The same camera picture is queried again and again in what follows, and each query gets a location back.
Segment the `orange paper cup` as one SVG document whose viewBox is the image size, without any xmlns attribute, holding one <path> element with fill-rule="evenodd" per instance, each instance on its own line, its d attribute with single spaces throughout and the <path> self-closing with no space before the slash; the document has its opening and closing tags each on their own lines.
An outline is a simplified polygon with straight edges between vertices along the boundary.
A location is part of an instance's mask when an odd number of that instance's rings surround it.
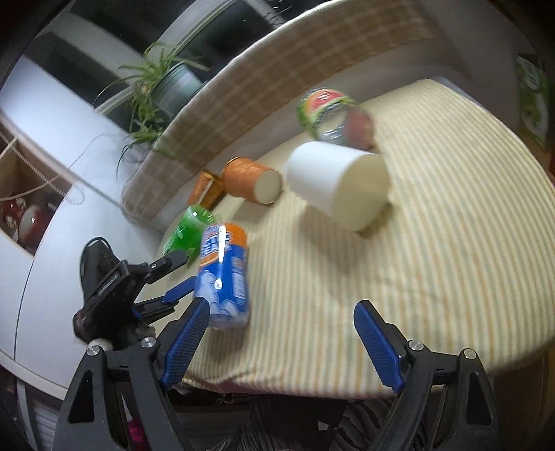
<svg viewBox="0 0 555 451">
<path fill-rule="evenodd" d="M 227 194 L 259 205 L 273 204 L 282 191 L 279 172 L 247 157 L 229 160 L 221 178 Z"/>
</svg>

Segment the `checkered brown sill cloth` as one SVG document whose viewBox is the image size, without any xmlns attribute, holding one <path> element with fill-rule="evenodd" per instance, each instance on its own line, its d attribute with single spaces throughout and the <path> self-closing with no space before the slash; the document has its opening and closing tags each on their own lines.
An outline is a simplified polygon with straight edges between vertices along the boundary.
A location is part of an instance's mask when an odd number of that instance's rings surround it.
<svg viewBox="0 0 555 451">
<path fill-rule="evenodd" d="M 123 208 L 152 220 L 206 163 L 313 85 L 435 33 L 414 1 L 329 1 L 283 24 L 181 108 L 123 190 Z"/>
</svg>

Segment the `green plastic cup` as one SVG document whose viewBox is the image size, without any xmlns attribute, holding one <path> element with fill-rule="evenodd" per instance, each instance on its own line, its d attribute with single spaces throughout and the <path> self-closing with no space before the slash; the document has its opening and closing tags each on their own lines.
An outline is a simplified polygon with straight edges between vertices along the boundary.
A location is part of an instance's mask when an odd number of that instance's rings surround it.
<svg viewBox="0 0 555 451">
<path fill-rule="evenodd" d="M 163 254 L 183 250 L 187 253 L 187 265 L 190 266 L 198 257 L 204 230 L 215 223 L 214 214 L 206 208 L 201 205 L 189 206 L 164 244 Z"/>
</svg>

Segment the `green white shopping bag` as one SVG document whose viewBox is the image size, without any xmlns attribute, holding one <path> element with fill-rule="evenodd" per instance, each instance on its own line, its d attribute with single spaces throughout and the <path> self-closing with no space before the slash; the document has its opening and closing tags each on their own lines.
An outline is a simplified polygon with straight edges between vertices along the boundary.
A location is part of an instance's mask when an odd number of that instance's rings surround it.
<svg viewBox="0 0 555 451">
<path fill-rule="evenodd" d="M 551 151 L 551 80 L 537 56 L 519 53 L 515 57 L 518 80 L 518 112 L 522 128 L 544 151 Z"/>
</svg>

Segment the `striped yellow table cloth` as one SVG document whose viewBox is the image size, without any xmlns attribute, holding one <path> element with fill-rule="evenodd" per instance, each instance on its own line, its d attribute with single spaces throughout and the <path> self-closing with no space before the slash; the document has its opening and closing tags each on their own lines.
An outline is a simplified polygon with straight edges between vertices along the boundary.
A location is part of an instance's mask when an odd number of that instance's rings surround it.
<svg viewBox="0 0 555 451">
<path fill-rule="evenodd" d="M 366 104 L 390 204 L 355 233 L 285 191 L 270 208 L 227 197 L 248 236 L 246 327 L 204 334 L 183 384 L 220 393 L 371 398 L 384 391 L 356 304 L 430 349 L 477 351 L 496 373 L 554 340 L 554 187 L 498 118 L 432 80 Z"/>
</svg>

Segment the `white paper cup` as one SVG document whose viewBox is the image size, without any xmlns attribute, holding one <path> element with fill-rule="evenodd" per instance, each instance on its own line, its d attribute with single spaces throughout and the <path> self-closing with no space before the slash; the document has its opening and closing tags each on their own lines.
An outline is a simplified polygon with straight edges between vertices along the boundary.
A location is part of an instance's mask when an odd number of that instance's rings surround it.
<svg viewBox="0 0 555 451">
<path fill-rule="evenodd" d="M 340 227 L 369 227 L 389 199 L 390 172 L 383 156 L 325 142 L 298 146 L 285 163 L 290 189 Z"/>
</svg>

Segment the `green red noodle cup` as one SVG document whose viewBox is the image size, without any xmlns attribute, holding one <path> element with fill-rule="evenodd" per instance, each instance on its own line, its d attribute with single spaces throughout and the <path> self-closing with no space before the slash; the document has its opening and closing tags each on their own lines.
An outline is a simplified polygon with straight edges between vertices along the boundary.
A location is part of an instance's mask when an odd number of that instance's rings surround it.
<svg viewBox="0 0 555 451">
<path fill-rule="evenodd" d="M 296 107 L 302 128 L 316 141 L 357 150 L 375 148 L 374 120 L 355 100 L 332 88 L 316 88 Z"/>
</svg>

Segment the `red white ornament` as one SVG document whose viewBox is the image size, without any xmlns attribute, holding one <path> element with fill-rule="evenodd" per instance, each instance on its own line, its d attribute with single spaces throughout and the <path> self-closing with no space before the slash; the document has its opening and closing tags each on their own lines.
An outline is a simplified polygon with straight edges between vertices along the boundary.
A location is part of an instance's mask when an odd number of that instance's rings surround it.
<svg viewBox="0 0 555 451">
<path fill-rule="evenodd" d="M 35 253 L 52 218 L 51 212 L 37 204 L 27 204 L 25 198 L 5 201 L 1 218 L 8 229 L 16 232 L 16 241 L 28 252 Z"/>
</svg>

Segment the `potted spider plant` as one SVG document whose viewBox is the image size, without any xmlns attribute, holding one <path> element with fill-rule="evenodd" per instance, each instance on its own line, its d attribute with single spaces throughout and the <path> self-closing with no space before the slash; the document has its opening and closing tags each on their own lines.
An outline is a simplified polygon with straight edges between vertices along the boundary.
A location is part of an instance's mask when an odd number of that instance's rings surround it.
<svg viewBox="0 0 555 451">
<path fill-rule="evenodd" d="M 105 87 L 127 86 L 123 96 L 131 116 L 119 159 L 138 147 L 146 154 L 154 152 L 174 159 L 176 152 L 157 148 L 157 142 L 181 109 L 204 87 L 197 73 L 207 73 L 210 68 L 179 56 L 177 50 L 161 41 L 148 46 L 139 62 L 121 68 L 128 74 Z"/>
</svg>

